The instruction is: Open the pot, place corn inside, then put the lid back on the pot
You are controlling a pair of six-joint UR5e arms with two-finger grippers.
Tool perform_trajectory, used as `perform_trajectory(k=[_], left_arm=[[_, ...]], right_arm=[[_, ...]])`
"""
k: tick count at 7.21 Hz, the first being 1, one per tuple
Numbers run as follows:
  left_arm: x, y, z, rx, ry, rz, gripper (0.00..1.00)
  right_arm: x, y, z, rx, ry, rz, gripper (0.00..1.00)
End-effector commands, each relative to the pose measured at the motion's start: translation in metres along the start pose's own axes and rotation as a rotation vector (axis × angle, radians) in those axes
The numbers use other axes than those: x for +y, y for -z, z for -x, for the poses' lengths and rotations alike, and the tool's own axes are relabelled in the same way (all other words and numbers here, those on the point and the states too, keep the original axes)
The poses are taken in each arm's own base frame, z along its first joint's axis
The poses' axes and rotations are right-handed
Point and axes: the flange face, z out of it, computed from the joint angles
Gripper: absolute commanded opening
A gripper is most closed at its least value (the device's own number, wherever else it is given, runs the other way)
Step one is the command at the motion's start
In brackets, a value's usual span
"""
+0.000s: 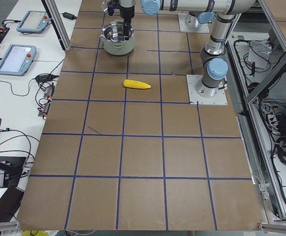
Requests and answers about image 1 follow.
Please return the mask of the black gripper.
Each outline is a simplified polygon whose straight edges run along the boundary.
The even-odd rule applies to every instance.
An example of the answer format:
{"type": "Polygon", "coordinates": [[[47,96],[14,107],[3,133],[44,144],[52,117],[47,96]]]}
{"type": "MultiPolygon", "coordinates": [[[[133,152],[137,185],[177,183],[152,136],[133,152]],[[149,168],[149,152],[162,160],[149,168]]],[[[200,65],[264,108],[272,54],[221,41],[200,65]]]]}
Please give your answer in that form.
{"type": "Polygon", "coordinates": [[[124,40],[129,40],[129,27],[131,20],[134,17],[134,11],[122,11],[122,18],[124,20],[123,30],[124,30],[124,40]]]}

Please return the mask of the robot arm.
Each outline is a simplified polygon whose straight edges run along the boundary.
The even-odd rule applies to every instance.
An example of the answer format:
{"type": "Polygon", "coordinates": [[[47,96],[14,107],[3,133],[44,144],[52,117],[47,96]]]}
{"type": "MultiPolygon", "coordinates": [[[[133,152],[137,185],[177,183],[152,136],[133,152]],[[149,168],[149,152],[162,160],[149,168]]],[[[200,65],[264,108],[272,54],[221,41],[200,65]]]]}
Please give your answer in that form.
{"type": "Polygon", "coordinates": [[[219,90],[219,84],[228,72],[228,64],[220,55],[224,52],[224,44],[236,25],[234,19],[238,14],[248,10],[253,0],[142,0],[142,11],[147,15],[157,14],[160,10],[214,12],[215,21],[210,39],[202,48],[200,56],[204,75],[197,82],[196,92],[205,98],[212,98],[219,90]]]}
{"type": "Polygon", "coordinates": [[[124,40],[129,40],[131,20],[135,12],[135,0],[119,0],[119,11],[123,19],[124,40]]]}

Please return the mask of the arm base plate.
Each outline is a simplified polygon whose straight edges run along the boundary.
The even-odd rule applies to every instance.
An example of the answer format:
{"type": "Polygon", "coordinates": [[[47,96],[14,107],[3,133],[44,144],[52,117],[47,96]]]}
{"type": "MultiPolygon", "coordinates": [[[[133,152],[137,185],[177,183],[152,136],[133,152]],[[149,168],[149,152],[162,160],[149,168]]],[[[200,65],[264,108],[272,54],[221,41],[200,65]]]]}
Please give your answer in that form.
{"type": "Polygon", "coordinates": [[[187,75],[187,86],[191,105],[228,105],[222,81],[216,88],[202,83],[202,75],[187,75]]]}
{"type": "Polygon", "coordinates": [[[179,13],[179,29],[180,32],[193,32],[193,33],[209,33],[209,26],[207,23],[201,24],[195,16],[189,13],[179,13]]]}

